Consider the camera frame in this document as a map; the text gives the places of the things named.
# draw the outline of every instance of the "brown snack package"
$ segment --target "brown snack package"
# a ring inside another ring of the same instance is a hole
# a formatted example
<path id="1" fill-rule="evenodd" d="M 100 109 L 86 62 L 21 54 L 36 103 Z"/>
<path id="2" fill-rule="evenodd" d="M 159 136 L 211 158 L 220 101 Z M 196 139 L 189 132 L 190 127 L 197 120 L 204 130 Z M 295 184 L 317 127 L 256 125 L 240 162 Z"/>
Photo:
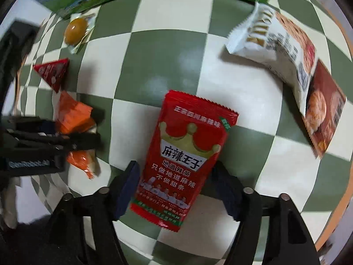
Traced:
<path id="1" fill-rule="evenodd" d="M 306 99 L 305 127 L 319 157 L 326 152 L 347 97 L 318 60 Z"/>

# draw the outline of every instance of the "metal screw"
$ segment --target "metal screw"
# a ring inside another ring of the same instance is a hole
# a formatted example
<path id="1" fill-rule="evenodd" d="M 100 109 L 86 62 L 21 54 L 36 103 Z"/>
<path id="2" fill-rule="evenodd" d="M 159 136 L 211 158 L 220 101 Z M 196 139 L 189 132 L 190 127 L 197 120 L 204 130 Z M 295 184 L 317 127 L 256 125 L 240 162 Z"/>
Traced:
<path id="1" fill-rule="evenodd" d="M 287 193 L 282 193 L 282 194 L 281 194 L 281 198 L 282 198 L 283 200 L 285 200 L 285 201 L 291 199 Z"/>
<path id="2" fill-rule="evenodd" d="M 98 190 L 100 194 L 107 194 L 109 192 L 109 187 L 102 187 Z"/>
<path id="3" fill-rule="evenodd" d="M 71 198 L 73 198 L 73 196 L 72 196 L 71 193 L 66 193 L 66 194 L 64 195 L 64 200 L 65 200 L 65 201 L 69 201 Z"/>
<path id="4" fill-rule="evenodd" d="M 243 191 L 246 194 L 253 194 L 254 193 L 254 190 L 251 187 L 244 187 Z"/>

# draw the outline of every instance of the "brown egg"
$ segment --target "brown egg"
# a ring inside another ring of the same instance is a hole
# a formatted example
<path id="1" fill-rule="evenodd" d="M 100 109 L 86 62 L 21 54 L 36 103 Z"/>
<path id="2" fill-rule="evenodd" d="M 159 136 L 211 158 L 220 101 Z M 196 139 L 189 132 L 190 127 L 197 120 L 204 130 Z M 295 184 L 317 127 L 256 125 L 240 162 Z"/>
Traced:
<path id="1" fill-rule="evenodd" d="M 77 45 L 85 35 L 87 26 L 87 21 L 84 18 L 77 18 L 70 22 L 64 33 L 65 44 Z"/>

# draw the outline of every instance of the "red triangular package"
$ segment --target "red triangular package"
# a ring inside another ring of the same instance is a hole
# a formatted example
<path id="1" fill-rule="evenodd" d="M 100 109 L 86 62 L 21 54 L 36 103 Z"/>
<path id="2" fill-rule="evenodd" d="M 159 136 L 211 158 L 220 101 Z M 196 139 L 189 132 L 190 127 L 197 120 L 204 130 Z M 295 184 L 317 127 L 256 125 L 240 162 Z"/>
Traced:
<path id="1" fill-rule="evenodd" d="M 61 59 L 43 64 L 33 65 L 34 70 L 43 80 L 57 93 L 60 89 L 61 80 L 68 69 L 69 59 Z"/>

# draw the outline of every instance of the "yellow crown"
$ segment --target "yellow crown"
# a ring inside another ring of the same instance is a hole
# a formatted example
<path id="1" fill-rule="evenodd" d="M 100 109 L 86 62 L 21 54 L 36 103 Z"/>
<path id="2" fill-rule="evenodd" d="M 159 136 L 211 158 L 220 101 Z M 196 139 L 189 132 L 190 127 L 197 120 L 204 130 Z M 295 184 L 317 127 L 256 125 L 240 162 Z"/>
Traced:
<path id="1" fill-rule="evenodd" d="M 169 134 L 167 134 L 166 129 L 167 129 L 167 124 L 164 121 L 162 121 L 159 124 L 161 139 L 165 140 L 166 142 L 188 153 L 195 154 L 207 159 L 221 150 L 221 146 L 219 144 L 213 145 L 212 149 L 209 151 L 199 149 L 194 144 L 194 141 L 192 138 L 192 135 L 197 131 L 197 126 L 194 123 L 189 123 L 187 127 L 186 135 L 180 136 L 180 137 L 170 136 Z"/>

